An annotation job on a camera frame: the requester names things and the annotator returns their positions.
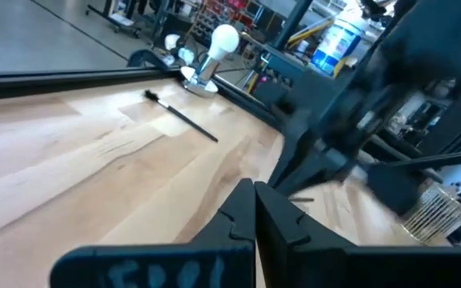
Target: wooden tabletop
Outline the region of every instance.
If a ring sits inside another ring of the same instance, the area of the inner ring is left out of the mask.
[[[150,89],[219,139],[145,100]],[[173,80],[0,100],[0,287],[44,287],[77,246],[189,241],[241,178],[267,180],[282,135]],[[414,245],[360,190],[301,207],[357,244]]]

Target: wooden table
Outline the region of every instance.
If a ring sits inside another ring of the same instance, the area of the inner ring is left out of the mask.
[[[145,89],[219,142],[144,100]],[[80,245],[189,241],[239,179],[267,180],[282,140],[173,80],[0,100],[0,287],[44,287]],[[365,193],[301,194],[315,198],[305,211],[357,244],[416,244]]]

